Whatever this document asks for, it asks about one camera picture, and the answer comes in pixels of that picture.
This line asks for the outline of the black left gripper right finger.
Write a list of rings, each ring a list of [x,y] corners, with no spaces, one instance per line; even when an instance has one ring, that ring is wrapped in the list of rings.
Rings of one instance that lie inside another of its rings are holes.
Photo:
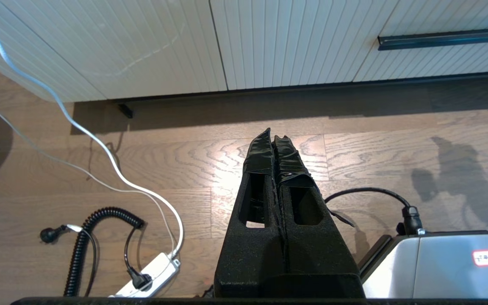
[[[293,297],[363,297],[358,267],[289,137],[276,136],[283,285]]]

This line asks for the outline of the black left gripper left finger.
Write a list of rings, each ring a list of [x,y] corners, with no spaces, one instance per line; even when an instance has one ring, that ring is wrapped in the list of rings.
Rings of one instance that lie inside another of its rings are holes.
[[[271,129],[255,137],[214,276],[217,297],[288,297],[288,195]]]

